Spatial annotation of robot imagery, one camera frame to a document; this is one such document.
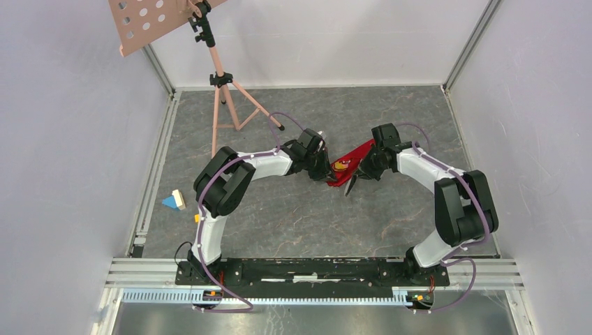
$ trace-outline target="perforated board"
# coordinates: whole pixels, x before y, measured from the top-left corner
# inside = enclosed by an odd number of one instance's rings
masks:
[[[121,40],[119,51],[124,57],[186,24],[191,16],[187,0],[108,1]],[[208,2],[214,8],[226,0]]]

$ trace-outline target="red cloth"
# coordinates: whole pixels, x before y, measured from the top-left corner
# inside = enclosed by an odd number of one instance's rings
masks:
[[[337,181],[328,181],[327,184],[329,186],[340,187],[341,185],[346,183],[348,180],[350,180],[352,174],[356,171],[357,166],[360,164],[362,159],[364,159],[364,157],[366,157],[366,155],[370,151],[370,148],[372,148],[373,144],[374,144],[374,140],[369,140],[368,142],[355,148],[349,154],[341,157],[337,161],[334,161],[333,164],[331,164],[331,168],[333,169],[333,171],[335,171],[335,175],[337,176]],[[338,162],[339,162],[339,165],[346,164],[347,168],[344,171],[343,170],[336,171],[335,164]]]

